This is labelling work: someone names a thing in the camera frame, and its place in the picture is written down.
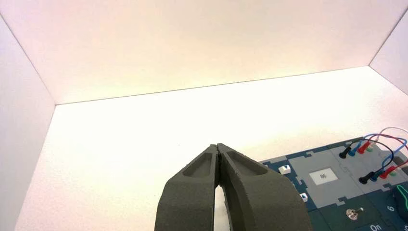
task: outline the circuit board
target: circuit board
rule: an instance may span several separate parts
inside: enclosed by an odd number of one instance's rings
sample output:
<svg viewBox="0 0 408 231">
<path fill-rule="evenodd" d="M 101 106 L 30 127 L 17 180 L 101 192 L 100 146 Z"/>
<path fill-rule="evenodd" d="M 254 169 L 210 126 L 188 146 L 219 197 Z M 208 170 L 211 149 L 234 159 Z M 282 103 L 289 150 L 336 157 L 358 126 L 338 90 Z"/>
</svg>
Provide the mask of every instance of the circuit board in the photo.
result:
<svg viewBox="0 0 408 231">
<path fill-rule="evenodd" d="M 358 178 L 379 169 L 390 152 L 374 145 L 371 152 L 340 158 L 339 153 L 357 139 L 261 163 L 277 172 L 281 166 L 290 166 L 291 172 L 285 176 L 299 194 L 306 193 L 305 204 L 315 231 L 408 231 L 408 224 L 399 217 L 391 192 L 399 184 L 408 188 L 408 167 L 396 169 L 386 179 L 361 184 Z M 398 152 L 393 165 L 406 159 Z M 356 220 L 346 215 L 346 210 L 359 208 L 364 210 Z"/>
</svg>

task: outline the white backdrop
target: white backdrop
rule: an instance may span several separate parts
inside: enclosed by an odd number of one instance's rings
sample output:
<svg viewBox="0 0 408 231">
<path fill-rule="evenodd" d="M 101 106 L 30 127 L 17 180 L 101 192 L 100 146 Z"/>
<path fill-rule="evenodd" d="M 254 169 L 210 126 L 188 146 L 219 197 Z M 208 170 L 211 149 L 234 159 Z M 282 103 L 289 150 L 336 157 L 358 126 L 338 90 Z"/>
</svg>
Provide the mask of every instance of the white backdrop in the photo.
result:
<svg viewBox="0 0 408 231">
<path fill-rule="evenodd" d="M 0 0 L 57 102 L 366 66 L 408 0 Z"/>
</svg>

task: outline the display screen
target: display screen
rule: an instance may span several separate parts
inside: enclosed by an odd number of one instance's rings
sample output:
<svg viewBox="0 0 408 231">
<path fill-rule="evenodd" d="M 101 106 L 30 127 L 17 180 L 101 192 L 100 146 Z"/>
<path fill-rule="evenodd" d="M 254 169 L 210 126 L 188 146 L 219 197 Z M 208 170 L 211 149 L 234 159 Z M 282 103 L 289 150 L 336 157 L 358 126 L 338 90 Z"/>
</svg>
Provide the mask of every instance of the display screen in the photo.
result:
<svg viewBox="0 0 408 231">
<path fill-rule="evenodd" d="M 326 168 L 316 172 L 309 173 L 316 185 L 324 184 L 330 181 L 338 180 L 336 174 L 331 168 Z"/>
</svg>

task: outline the white floor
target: white floor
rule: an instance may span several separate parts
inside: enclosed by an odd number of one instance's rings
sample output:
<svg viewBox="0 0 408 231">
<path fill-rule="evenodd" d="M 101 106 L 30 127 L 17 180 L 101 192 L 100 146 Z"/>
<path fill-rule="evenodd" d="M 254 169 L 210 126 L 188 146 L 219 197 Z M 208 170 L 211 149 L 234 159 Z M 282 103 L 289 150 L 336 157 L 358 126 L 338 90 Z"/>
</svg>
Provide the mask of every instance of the white floor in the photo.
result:
<svg viewBox="0 0 408 231">
<path fill-rule="evenodd" d="M 166 181 L 211 143 L 260 161 L 407 115 L 408 96 L 369 67 L 59 105 L 16 230 L 151 231 Z"/>
</svg>

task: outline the red wire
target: red wire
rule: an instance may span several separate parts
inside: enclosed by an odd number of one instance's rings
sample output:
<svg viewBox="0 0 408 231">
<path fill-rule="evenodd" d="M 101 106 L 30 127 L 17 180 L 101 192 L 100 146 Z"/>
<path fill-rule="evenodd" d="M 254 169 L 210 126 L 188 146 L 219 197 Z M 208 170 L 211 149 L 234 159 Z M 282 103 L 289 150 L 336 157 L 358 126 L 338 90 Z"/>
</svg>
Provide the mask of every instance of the red wire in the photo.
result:
<svg viewBox="0 0 408 231">
<path fill-rule="evenodd" d="M 390 136 L 390 135 L 386 135 L 386 134 L 372 135 L 369 140 L 371 140 L 371 139 L 372 139 L 373 137 L 375 137 L 375 136 L 384 136 L 384 137 L 387 137 L 387 138 L 392 138 L 392 139 L 395 139 L 395 140 L 399 141 L 401 144 L 404 144 L 404 142 L 402 142 L 400 139 L 398 139 L 398 138 L 396 138 L 396 137 L 393 137 L 393 136 Z M 403 165 L 406 164 L 406 163 L 408 163 L 408 160 L 406 160 L 404 163 L 398 165 L 397 167 L 401 167 L 401 166 L 403 166 Z"/>
</svg>

